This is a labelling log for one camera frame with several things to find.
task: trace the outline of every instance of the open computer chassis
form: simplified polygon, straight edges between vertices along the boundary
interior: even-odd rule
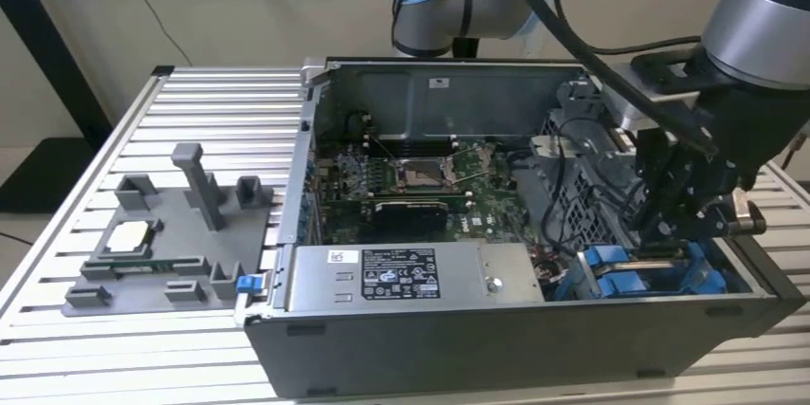
[[[751,238],[655,263],[634,137],[571,63],[333,59],[239,302],[285,397],[671,377],[800,306]]]

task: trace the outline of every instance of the power supply label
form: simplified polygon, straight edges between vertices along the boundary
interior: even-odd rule
[[[363,251],[363,298],[437,299],[439,269],[433,249]]]

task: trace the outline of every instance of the robotic arm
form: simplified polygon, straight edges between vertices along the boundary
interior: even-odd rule
[[[453,37],[507,38],[539,18],[600,78],[615,121],[635,131],[640,251],[764,231],[747,191],[810,120],[810,0],[722,0],[694,49],[611,66],[544,0],[400,2],[392,40],[404,55],[440,56]]]
[[[631,61],[630,76],[650,98],[676,100],[672,113],[718,146],[707,156],[659,128],[638,132],[647,197],[631,227],[647,249],[764,231],[746,192],[810,120],[808,33],[810,0],[722,0],[694,49]],[[608,93],[614,106],[626,106]]]

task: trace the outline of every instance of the barcode sticker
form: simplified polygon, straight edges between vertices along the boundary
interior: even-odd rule
[[[329,263],[356,263],[359,250],[329,250]]]

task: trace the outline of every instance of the motherboard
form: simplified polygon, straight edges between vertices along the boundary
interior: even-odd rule
[[[325,244],[521,242],[539,249],[495,140],[368,138],[317,162]]]

